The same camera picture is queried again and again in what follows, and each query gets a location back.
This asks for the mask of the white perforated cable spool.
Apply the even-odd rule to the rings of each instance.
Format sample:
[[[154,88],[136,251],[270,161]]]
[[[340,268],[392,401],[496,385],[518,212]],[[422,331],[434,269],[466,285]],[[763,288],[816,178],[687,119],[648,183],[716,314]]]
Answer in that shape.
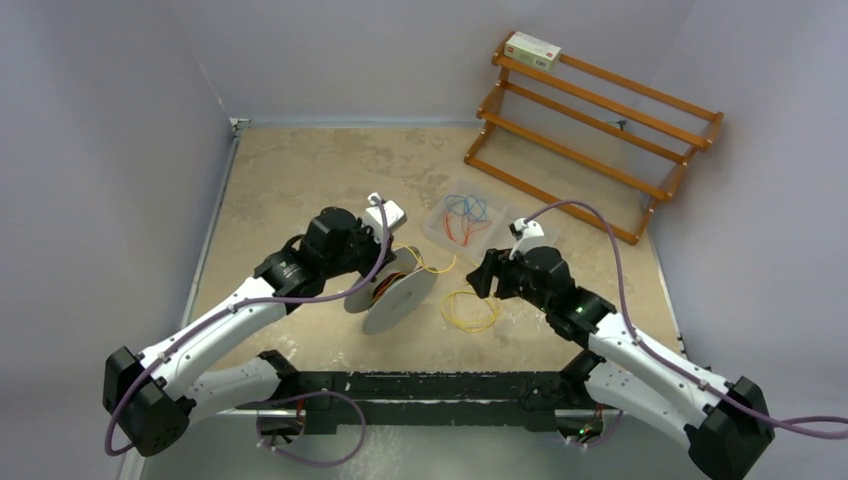
[[[374,281],[347,296],[345,311],[364,313],[362,332],[381,334],[395,327],[430,294],[438,275],[423,267],[416,247],[393,251],[396,259],[376,275]]]

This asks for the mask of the clear plastic divided tray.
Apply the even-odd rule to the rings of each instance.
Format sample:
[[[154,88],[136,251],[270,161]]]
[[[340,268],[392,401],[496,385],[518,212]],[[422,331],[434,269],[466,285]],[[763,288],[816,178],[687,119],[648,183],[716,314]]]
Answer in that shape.
[[[424,195],[421,235],[424,259],[442,269],[453,258],[478,264],[491,248],[510,250],[509,225],[534,209],[501,191],[495,182],[450,179]]]

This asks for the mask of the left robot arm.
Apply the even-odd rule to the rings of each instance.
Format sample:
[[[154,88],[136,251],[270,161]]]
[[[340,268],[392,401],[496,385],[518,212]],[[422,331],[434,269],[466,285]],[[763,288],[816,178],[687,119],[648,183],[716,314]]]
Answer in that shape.
[[[394,201],[373,194],[357,217],[326,207],[306,231],[269,254],[216,307],[180,331],[138,353],[126,347],[105,362],[103,406],[110,419],[104,450],[156,455],[186,430],[225,410],[266,401],[284,409],[297,399],[298,382],[276,351],[235,368],[212,366],[236,346],[304,304],[335,301],[371,284],[393,260],[393,234],[406,222]]]

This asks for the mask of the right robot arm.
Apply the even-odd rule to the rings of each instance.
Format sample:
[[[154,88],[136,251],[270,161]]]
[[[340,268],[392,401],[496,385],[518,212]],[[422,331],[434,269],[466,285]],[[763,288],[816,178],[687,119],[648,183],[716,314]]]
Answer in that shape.
[[[631,414],[684,447],[709,478],[744,478],[774,440],[756,383],[730,381],[629,324],[575,282],[557,249],[489,249],[466,280],[480,298],[526,301],[557,335],[582,347],[561,381],[569,404],[593,400]]]

